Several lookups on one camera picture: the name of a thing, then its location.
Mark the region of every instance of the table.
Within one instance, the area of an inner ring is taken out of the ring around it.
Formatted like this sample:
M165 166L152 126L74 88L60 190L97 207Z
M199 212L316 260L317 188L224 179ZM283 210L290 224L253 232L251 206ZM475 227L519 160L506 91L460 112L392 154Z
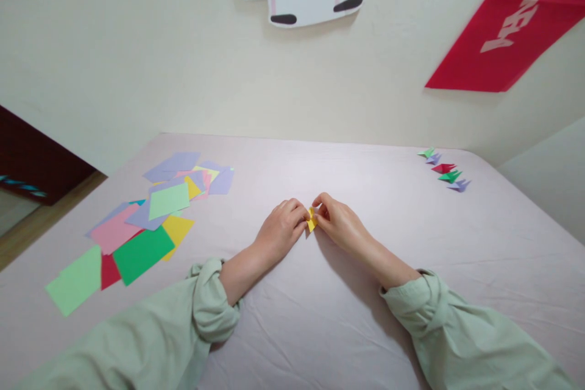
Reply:
M511 317L585 386L585 248L474 154L441 149L473 183L438 181L421 148L162 134L0 273L0 388L98 322L184 278L193 263L249 245L283 199L307 207L321 191L349 204L407 263L436 271L470 302ZM84 233L141 175L179 151L235 168L230 193L193 202L196 223L169 262L117 283L63 318L44 291L93 243ZM210 354L200 389L427 388L408 334L375 280L319 229L244 299L232 337Z

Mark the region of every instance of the red origami crane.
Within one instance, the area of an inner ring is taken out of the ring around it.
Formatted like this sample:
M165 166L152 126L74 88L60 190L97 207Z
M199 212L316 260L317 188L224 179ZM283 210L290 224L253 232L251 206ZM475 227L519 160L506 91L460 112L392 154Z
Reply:
M433 170L435 172L440 173L440 174L447 174L447 173L451 172L453 170L453 168L456 168L456 167L457 167L457 165L447 165L447 164L443 163L439 166L435 166L433 168Z

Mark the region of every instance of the sleeve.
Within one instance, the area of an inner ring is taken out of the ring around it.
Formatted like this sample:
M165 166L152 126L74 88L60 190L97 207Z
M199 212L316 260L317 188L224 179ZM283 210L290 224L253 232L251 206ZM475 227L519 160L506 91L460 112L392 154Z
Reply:
M500 313L469 305L434 273L387 292L434 390L578 389L556 361Z
M211 343L225 341L241 301L227 302L221 260L99 324L25 378L18 389L194 388Z

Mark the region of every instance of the finger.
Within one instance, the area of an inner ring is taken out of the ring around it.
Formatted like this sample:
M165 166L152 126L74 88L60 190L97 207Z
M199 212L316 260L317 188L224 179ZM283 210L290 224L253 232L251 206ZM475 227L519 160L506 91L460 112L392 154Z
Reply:
M291 212L294 209L296 209L298 206L305 208L299 200L297 200L296 198L290 198L290 200L287 201L286 204L284 206L282 206L282 208L285 209L285 211Z
M308 224L306 221L301 221L292 231L292 240L296 242L299 240L300 236L303 234L303 230L307 228Z
M311 214L307 211L305 206L300 205L291 212L291 217L294 220L294 223L296 224L301 219L308 221L309 219L311 219Z
M316 212L316 214L329 219L329 211L327 210L327 206L325 204L321 204L321 207L319 207L319 210Z
M331 230L332 227L331 222L327 218L319 214L316 214L314 217L317 219L317 225L321 227L323 230L325 230L326 234L329 234L329 231Z
M317 207L319 204L325 204L326 206L331 205L333 201L335 200L331 198L331 195L329 195L327 192L323 192L320 193L317 198L315 198L315 201L313 201L313 207Z

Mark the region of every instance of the green paper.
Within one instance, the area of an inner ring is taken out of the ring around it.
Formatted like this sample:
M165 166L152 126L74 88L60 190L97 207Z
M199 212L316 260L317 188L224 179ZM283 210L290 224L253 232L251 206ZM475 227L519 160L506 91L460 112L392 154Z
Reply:
M443 174L439 177L439 180L446 180L449 183L453 184L455 183L455 181L457 180L457 178L459 178L459 176L462 174L462 171L453 171L453 172L448 172L446 174Z
M434 154L434 148L430 147L426 151L420 151L417 155L424 155L425 157L429 158L433 154Z
M189 207L189 186L187 183L153 192L148 220L152 221L186 207Z
M102 252L92 247L62 270L45 290L63 314L69 316L102 285Z
M154 232L145 230L114 251L122 281L126 286L134 282L175 248L163 227Z

